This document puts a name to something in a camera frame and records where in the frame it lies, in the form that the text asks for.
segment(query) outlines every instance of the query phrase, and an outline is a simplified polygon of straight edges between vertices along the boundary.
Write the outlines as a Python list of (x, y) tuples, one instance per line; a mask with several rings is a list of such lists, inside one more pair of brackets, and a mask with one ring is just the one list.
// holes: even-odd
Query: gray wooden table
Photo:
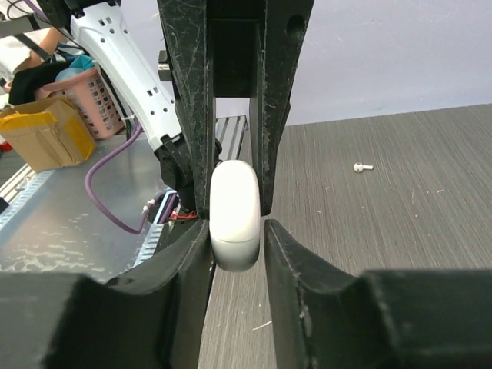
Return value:
[[(288, 127), (271, 216), (353, 274), (490, 268), (491, 162), (491, 105)], [(218, 271), (200, 368), (276, 368), (270, 321), (263, 257)]]

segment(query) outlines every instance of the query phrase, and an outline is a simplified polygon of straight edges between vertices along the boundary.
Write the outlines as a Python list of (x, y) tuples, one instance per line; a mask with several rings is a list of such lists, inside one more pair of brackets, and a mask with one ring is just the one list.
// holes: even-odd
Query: white wall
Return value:
[[(155, 65), (156, 0), (122, 3)], [(315, 0), (288, 124), (490, 103), (491, 48), (491, 0)], [(218, 102), (221, 116), (247, 110)]]

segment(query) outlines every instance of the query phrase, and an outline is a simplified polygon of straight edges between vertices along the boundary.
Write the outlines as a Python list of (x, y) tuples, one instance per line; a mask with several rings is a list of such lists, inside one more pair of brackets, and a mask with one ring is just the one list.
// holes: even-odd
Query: cardboard box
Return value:
[(77, 108), (62, 96), (2, 111), (0, 135), (36, 172), (78, 165), (96, 147)]

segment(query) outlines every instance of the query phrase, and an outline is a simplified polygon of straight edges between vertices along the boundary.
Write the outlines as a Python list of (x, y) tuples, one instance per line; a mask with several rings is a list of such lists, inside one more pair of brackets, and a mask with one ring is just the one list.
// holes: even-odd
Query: yellow tape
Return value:
[(87, 129), (74, 118), (69, 118), (65, 125), (65, 131), (74, 145), (80, 151), (85, 160), (89, 159), (92, 152), (95, 150), (95, 142)]
[(0, 118), (0, 131), (12, 129), (37, 127), (39, 125), (52, 125), (56, 123), (55, 116), (50, 111), (42, 111), (34, 114), (14, 113)]

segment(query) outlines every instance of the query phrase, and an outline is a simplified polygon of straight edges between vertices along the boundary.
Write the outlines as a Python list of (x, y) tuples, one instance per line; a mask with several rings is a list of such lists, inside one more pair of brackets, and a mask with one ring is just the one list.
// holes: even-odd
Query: white object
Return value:
[(372, 171), (374, 169), (374, 166), (373, 165), (363, 165), (362, 163), (355, 163), (354, 164), (354, 171), (356, 171), (357, 173), (361, 173), (364, 169)]
[(228, 160), (216, 167), (210, 190), (210, 237), (217, 265), (246, 271), (260, 252), (260, 190), (254, 169)]
[(85, 16), (71, 18), (76, 42), (98, 61), (144, 129), (152, 150), (161, 138), (181, 135), (174, 97), (164, 88), (131, 38), (118, 6), (107, 2), (84, 8)]

